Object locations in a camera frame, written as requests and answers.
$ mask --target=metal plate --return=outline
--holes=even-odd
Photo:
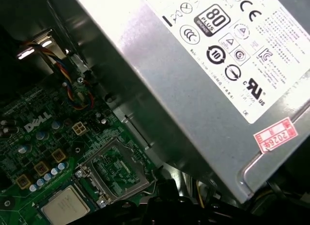
[[[137,99],[134,90],[114,87],[126,100],[137,102],[131,107],[136,123],[170,165],[228,188],[245,202],[309,135],[310,102],[304,93],[310,90],[309,72],[257,122],[248,124],[144,0],[78,1],[138,76],[122,69],[117,77],[128,88],[145,85],[157,99],[156,104],[145,88],[148,99]],[[310,32],[310,0],[280,2]],[[262,155],[253,134],[286,117],[294,122],[299,136]]]

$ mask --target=red date sticker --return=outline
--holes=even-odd
[[[298,136],[290,118],[281,120],[254,135],[262,153],[273,151]]]

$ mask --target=warning symbol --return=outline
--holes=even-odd
[[[230,33],[226,34],[218,42],[222,45],[223,48],[226,49],[228,53],[233,52],[238,46],[240,46],[240,44]]]
[[[245,33],[246,33],[246,31],[247,31],[247,29],[245,29],[245,28],[241,28],[241,29],[240,29],[240,31],[241,31],[243,34],[245,34]]]
[[[233,45],[234,39],[228,39],[226,40],[227,43],[229,43],[230,45]]]
[[[234,34],[241,40],[246,40],[250,36],[250,30],[244,24],[238,24],[234,27]]]

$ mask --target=circuit board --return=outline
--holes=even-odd
[[[95,95],[93,109],[74,110],[48,78],[1,110],[19,128],[0,140],[0,169],[12,182],[0,194],[3,225],[65,224],[117,200],[138,201],[154,182],[154,164],[104,100]],[[78,209],[58,221],[53,213],[68,198]]]

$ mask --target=yellow wire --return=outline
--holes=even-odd
[[[199,182],[198,181],[196,181],[196,187],[197,187],[197,192],[198,192],[198,197],[199,197],[200,205],[201,205],[202,208],[204,208],[204,204],[203,204],[202,196],[200,194]]]

